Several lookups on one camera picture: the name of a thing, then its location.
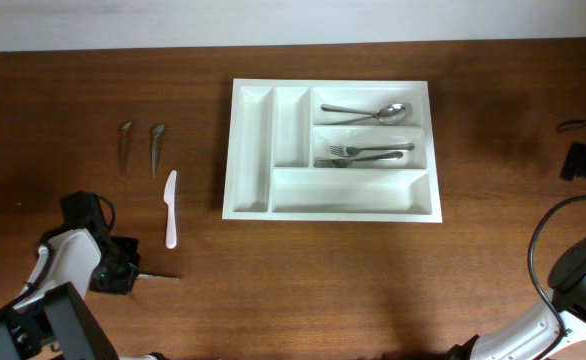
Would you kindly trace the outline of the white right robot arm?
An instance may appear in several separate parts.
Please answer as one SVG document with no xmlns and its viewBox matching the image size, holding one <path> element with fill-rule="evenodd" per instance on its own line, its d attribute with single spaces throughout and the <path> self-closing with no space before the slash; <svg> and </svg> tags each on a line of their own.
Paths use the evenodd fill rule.
<svg viewBox="0 0 586 360">
<path fill-rule="evenodd" d="M 554 205 L 542 217 L 529 242 L 527 267 L 541 302 L 506 327 L 453 346 L 444 355 L 446 359 L 546 359 L 570 345 L 586 341 L 586 237 L 556 261 L 546 291 L 534 269 L 534 250 L 544 226 L 559 210 L 578 202 L 586 202 L 586 195 Z"/>
</svg>

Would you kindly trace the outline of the metal fork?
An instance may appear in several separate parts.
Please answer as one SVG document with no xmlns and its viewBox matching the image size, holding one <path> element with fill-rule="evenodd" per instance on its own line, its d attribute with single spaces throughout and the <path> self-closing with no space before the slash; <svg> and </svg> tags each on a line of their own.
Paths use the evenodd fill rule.
<svg viewBox="0 0 586 360">
<path fill-rule="evenodd" d="M 338 157 L 355 157 L 365 151 L 412 151 L 415 149 L 414 143 L 402 143 L 386 146 L 369 146 L 354 147 L 342 145 L 329 145 L 327 150 L 330 154 Z"/>
<path fill-rule="evenodd" d="M 390 152 L 381 155 L 360 157 L 360 158 L 340 158 L 340 159 L 329 159 L 320 158 L 316 159 L 314 165 L 318 168 L 348 168 L 353 164 L 362 162 L 374 162 L 374 161 L 390 161 L 399 160 L 403 157 L 402 152 Z"/>
</svg>

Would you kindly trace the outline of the dark metal knife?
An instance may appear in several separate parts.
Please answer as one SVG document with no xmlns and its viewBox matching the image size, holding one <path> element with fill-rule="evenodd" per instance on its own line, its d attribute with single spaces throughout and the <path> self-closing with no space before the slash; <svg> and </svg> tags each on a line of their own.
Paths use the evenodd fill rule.
<svg viewBox="0 0 586 360">
<path fill-rule="evenodd" d="M 156 125 L 151 130 L 151 138 L 152 138 L 152 145 L 151 145 L 151 169 L 152 169 L 152 176 L 157 176 L 158 171 L 158 163 L 159 163 L 159 156 L 160 156 L 160 137 L 164 132 L 165 126 L 163 124 Z"/>
<path fill-rule="evenodd" d="M 129 131 L 132 127 L 133 122 L 127 121 L 123 123 L 119 128 L 118 137 L 118 161 L 119 161 L 119 172 L 122 176 L 126 174 L 127 162 L 128 162 L 128 142 L 129 142 Z"/>
</svg>

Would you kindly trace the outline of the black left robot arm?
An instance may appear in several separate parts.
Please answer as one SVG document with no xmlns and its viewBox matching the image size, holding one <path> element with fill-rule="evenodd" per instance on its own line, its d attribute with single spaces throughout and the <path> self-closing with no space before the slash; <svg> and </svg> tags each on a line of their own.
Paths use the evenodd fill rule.
<svg viewBox="0 0 586 360">
<path fill-rule="evenodd" d="M 138 240 L 112 235 L 112 204 L 78 191 L 60 201 L 63 223 L 37 242 L 37 263 L 19 295 L 0 308 L 0 359 L 116 359 L 86 305 L 89 291 L 126 295 L 140 274 Z"/>
</svg>

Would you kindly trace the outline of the metal spoon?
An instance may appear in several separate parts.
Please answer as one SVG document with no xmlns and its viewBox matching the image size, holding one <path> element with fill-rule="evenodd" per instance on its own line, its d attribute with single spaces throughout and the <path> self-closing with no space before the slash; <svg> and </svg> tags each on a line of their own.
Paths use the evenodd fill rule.
<svg viewBox="0 0 586 360">
<path fill-rule="evenodd" d="M 347 125 L 370 119 L 375 119 L 381 125 L 394 125 L 403 120 L 406 117 L 406 113 L 406 107 L 383 108 L 378 112 L 374 112 L 372 115 L 367 115 L 349 120 L 322 122 L 322 125 Z"/>
<path fill-rule="evenodd" d="M 335 105 L 329 105 L 329 104 L 322 104 L 320 106 L 320 108 L 325 112 L 358 114 L 358 115 L 361 115 L 361 117 L 367 116 L 367 115 L 372 115 L 374 112 L 378 112 L 383 108 L 399 108 L 399 107 L 406 107 L 406 106 L 403 104 L 400 104 L 400 103 L 389 104 L 389 105 L 383 106 L 382 108 L 380 108 L 377 111 L 360 110 L 360 109 L 347 108 L 347 107 L 335 106 Z"/>
</svg>

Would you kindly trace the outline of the dark metal rod utensil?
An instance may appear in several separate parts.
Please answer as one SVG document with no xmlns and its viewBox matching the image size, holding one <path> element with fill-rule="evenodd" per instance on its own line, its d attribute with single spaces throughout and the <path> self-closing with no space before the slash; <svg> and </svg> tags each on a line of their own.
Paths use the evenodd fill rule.
<svg viewBox="0 0 586 360">
<path fill-rule="evenodd" d="M 138 279 L 144 280 L 166 280 L 166 281 L 180 281 L 180 277 L 177 276 L 168 276 L 168 275 L 158 275 L 158 274 L 149 274 L 149 273 L 140 273 L 137 276 Z"/>
</svg>

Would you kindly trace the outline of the white plastic knife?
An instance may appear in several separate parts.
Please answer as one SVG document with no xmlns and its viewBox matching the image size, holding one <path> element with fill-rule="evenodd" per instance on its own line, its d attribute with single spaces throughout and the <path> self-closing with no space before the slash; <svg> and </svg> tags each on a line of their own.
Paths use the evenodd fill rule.
<svg viewBox="0 0 586 360">
<path fill-rule="evenodd" d="M 177 171 L 172 170 L 169 174 L 164 188 L 163 200 L 167 206 L 167 219 L 165 231 L 165 246 L 174 249 L 177 246 L 177 225 L 175 215 L 175 193 L 177 182 Z"/>
</svg>

